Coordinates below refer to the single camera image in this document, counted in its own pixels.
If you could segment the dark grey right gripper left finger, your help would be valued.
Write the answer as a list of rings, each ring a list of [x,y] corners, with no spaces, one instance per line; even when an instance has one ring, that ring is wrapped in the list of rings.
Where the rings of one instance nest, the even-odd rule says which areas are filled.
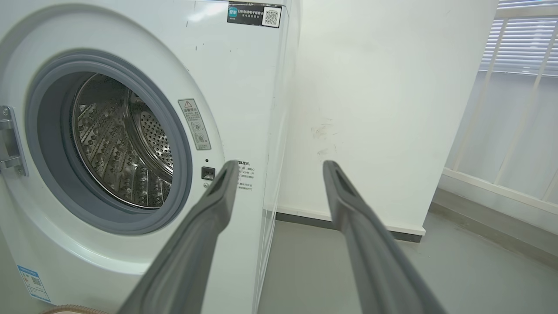
[[[229,225],[238,162],[221,171],[169,238],[120,314],[199,314],[219,234]]]

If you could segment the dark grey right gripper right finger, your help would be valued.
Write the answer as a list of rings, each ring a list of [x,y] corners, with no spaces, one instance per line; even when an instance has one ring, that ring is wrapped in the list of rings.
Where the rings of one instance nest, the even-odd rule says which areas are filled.
[[[364,314],[444,314],[445,309],[340,165],[323,163],[332,223],[345,237]]]

